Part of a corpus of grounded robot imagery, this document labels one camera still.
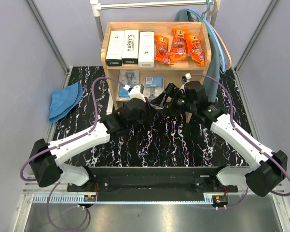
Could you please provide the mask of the Gillette blister pack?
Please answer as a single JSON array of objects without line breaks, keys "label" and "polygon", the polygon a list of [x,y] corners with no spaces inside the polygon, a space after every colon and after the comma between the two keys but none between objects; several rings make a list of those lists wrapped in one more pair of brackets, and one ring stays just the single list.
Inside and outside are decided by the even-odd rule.
[{"label": "Gillette blister pack", "polygon": [[[139,70],[120,70],[119,72],[119,81],[124,85],[133,87],[139,84]],[[119,85],[118,88],[118,101],[129,100],[129,92],[127,89],[124,89],[124,86]]]},{"label": "Gillette blister pack", "polygon": [[165,89],[164,77],[152,76],[146,77],[143,82],[143,95],[151,102],[158,97]]}]

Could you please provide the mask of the white H razor box on shelf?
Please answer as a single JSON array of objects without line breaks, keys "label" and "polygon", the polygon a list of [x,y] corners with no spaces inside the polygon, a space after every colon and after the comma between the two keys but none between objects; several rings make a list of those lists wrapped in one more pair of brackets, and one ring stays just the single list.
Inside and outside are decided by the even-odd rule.
[{"label": "white H razor box on shelf", "polygon": [[124,30],[111,31],[106,55],[106,64],[108,66],[122,66],[123,45]]}]

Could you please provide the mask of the teal hanging garment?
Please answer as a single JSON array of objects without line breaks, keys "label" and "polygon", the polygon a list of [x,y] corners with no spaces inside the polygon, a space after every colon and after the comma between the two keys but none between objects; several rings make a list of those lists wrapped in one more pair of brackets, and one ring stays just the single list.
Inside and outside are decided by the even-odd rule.
[{"label": "teal hanging garment", "polygon": [[[220,51],[221,47],[216,36],[216,33],[213,30],[213,27],[201,17],[201,15],[194,11],[191,8],[181,9],[177,12],[174,21],[178,22],[204,22],[208,31],[208,38],[211,48],[211,62],[207,71],[207,75],[213,77],[216,81],[220,80]],[[208,78],[205,78],[203,86],[205,87],[208,100],[210,102],[216,101],[218,84]]]}]

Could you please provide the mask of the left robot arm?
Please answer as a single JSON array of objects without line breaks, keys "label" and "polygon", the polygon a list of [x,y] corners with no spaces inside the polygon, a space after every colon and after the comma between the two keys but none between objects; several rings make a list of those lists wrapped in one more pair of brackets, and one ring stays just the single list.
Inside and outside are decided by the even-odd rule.
[{"label": "left robot arm", "polygon": [[86,168],[66,161],[97,145],[106,144],[127,133],[132,126],[150,122],[156,113],[148,101],[133,98],[115,112],[69,137],[47,143],[37,140],[29,156],[29,165],[41,188],[56,182],[71,183],[83,191],[94,187],[94,179]]}]

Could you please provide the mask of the orange razor pack horizontal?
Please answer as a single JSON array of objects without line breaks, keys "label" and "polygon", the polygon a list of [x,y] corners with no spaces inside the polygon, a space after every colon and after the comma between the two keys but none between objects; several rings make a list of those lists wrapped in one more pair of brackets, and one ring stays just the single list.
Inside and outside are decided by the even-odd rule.
[{"label": "orange razor pack horizontal", "polygon": [[201,46],[201,37],[197,34],[186,34],[187,52],[191,59],[201,66],[205,66],[205,54]]}]

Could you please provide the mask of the blue bucket hat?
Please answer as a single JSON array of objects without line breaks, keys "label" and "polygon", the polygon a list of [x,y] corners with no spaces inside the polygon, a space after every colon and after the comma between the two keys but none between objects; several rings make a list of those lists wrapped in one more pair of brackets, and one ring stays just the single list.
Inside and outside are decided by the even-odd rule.
[{"label": "blue bucket hat", "polygon": [[57,89],[52,93],[48,121],[56,123],[64,118],[82,99],[83,88],[80,82]]}]

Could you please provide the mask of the white Harry's razor box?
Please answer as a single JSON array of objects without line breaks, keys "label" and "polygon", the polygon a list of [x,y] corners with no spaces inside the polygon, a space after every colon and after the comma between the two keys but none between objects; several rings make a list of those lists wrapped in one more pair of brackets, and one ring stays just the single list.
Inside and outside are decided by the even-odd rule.
[{"label": "white Harry's razor box", "polygon": [[124,31],[123,64],[138,64],[139,30]]}]

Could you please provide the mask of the light blue hanger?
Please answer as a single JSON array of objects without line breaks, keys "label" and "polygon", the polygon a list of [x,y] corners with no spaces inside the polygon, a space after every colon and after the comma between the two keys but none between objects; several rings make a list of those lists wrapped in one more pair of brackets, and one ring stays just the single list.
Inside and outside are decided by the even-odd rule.
[{"label": "light blue hanger", "polygon": [[224,53],[222,51],[221,44],[220,44],[219,39],[217,37],[217,33],[214,31],[214,28],[211,26],[211,24],[206,19],[204,19],[197,11],[193,10],[192,8],[188,8],[187,12],[194,15],[200,22],[204,22],[206,24],[207,30],[208,30],[209,34],[213,36],[213,38],[217,44],[218,50],[219,50],[220,68],[221,68],[220,72],[222,74],[225,74],[225,72],[226,72],[225,57],[224,57]]}]

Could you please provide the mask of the orange razor pack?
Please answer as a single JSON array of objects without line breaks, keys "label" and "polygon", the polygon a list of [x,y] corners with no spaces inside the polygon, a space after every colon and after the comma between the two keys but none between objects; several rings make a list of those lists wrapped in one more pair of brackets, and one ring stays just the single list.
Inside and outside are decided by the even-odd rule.
[{"label": "orange razor pack", "polygon": [[189,29],[172,28],[173,41],[169,53],[169,58],[172,63],[178,60],[185,60],[187,58],[186,53],[186,39],[185,36],[189,33]]},{"label": "orange razor pack", "polygon": [[169,39],[165,36],[155,34],[154,38],[157,42],[157,54],[154,57],[155,61],[163,64],[171,64],[169,53],[168,53],[168,42]]}]

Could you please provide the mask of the wooden two-tier shelf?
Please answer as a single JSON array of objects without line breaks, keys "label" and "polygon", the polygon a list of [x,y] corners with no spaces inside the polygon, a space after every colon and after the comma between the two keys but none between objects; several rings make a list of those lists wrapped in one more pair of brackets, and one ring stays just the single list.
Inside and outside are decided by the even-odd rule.
[{"label": "wooden two-tier shelf", "polygon": [[[137,64],[124,64],[122,66],[108,66],[106,64],[106,54],[110,40],[110,34],[115,30],[138,29],[139,31],[153,31],[155,34],[163,35],[169,38],[169,46],[171,48],[173,33],[172,28],[189,29],[190,33],[201,36],[201,47],[205,54],[205,66],[201,66],[191,60],[176,61],[173,65],[155,62],[153,68],[139,68]],[[201,22],[110,22],[107,24],[103,45],[101,48],[101,61],[104,73],[107,77],[118,80],[119,72],[124,70],[140,70],[139,80],[143,83],[144,78],[151,76],[162,76],[165,78],[165,86],[173,83],[176,86],[182,84],[182,76],[186,73],[206,74],[211,62],[211,48],[207,34],[205,23]]]}]

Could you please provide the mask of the white h razor box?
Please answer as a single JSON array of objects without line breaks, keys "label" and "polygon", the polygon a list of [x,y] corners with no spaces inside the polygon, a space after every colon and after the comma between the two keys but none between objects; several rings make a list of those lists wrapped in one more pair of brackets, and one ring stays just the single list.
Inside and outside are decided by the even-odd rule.
[{"label": "white h razor box", "polygon": [[141,31],[139,34],[138,67],[154,67],[154,32]]},{"label": "white h razor box", "polygon": [[122,66],[123,45],[124,30],[111,31],[106,55],[106,64],[108,66]]}]

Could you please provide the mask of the metal clothes rack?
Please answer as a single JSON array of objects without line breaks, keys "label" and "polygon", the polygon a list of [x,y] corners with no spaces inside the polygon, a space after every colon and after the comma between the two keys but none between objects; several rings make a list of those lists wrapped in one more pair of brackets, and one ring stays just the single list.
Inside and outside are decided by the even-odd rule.
[{"label": "metal clothes rack", "polygon": [[151,7],[168,7],[168,6],[188,6],[188,5],[209,5],[213,6],[212,16],[216,18],[221,1],[220,0],[171,0],[171,1],[155,1],[155,2],[139,2],[139,3],[114,3],[101,4],[98,0],[90,1],[93,15],[95,17],[97,31],[100,43],[103,44],[104,32],[100,19],[100,11],[113,9],[134,9],[134,8],[151,8]]}]

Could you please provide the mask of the wooden hanger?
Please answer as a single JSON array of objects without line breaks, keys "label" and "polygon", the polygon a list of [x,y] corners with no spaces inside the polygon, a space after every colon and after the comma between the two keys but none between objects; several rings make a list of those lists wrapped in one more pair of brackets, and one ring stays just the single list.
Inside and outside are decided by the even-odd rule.
[{"label": "wooden hanger", "polygon": [[[220,0],[210,0],[209,2],[211,4],[211,7],[210,7],[209,13],[206,16],[206,19],[211,24],[211,26],[214,28],[221,1]],[[225,65],[226,65],[226,71],[227,71],[232,66],[232,59],[231,59],[230,53],[229,53],[223,39],[221,38],[221,36],[219,35],[219,33],[216,31],[215,28],[214,28],[214,31],[217,33],[217,37],[219,39],[219,42],[220,42],[221,47],[222,47],[222,51],[224,53]]]}]

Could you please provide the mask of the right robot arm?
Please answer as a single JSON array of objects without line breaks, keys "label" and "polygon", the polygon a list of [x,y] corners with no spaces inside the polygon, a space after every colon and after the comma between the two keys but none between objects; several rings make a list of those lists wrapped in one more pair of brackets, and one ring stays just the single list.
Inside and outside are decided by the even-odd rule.
[{"label": "right robot arm", "polygon": [[209,180],[212,190],[218,192],[226,186],[248,187],[264,197],[285,179],[287,155],[281,150],[273,152],[244,131],[230,114],[208,100],[199,81],[187,82],[180,88],[168,84],[158,97],[151,100],[151,105],[166,109],[172,115],[192,114],[199,124],[223,138],[247,162],[248,166],[244,168],[226,166],[216,171]]}]

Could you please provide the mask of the green hanger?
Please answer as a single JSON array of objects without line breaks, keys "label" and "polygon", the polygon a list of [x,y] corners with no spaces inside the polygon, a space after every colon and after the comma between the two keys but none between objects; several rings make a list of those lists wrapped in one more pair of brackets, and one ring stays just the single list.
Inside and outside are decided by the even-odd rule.
[{"label": "green hanger", "polygon": [[209,13],[210,7],[211,7],[209,0],[206,0],[206,5],[207,5],[206,10],[203,11],[201,14],[199,14],[196,10],[194,10],[192,8],[188,8],[186,11],[187,11],[188,20],[190,22],[204,22],[206,25],[207,32],[208,32],[209,36],[212,36],[213,35],[212,26],[210,25],[208,20],[205,19],[205,17]]}]

